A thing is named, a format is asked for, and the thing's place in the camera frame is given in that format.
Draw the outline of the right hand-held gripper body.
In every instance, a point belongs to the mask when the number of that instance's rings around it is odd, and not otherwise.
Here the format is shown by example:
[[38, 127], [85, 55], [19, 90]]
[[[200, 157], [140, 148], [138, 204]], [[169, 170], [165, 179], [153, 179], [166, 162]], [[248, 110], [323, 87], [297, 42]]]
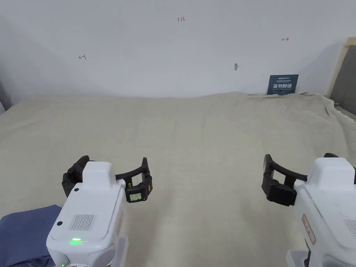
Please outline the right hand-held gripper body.
[[307, 250], [289, 250], [288, 267], [356, 265], [355, 168], [342, 157], [317, 158], [297, 180], [294, 214]]

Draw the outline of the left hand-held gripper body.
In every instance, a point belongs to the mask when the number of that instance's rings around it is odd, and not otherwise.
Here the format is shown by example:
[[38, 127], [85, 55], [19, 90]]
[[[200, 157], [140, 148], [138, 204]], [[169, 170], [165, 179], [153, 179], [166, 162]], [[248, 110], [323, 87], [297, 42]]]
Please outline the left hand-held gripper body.
[[90, 161], [83, 181], [66, 199], [46, 241], [56, 267], [123, 267], [128, 237], [125, 229], [125, 182], [112, 164]]

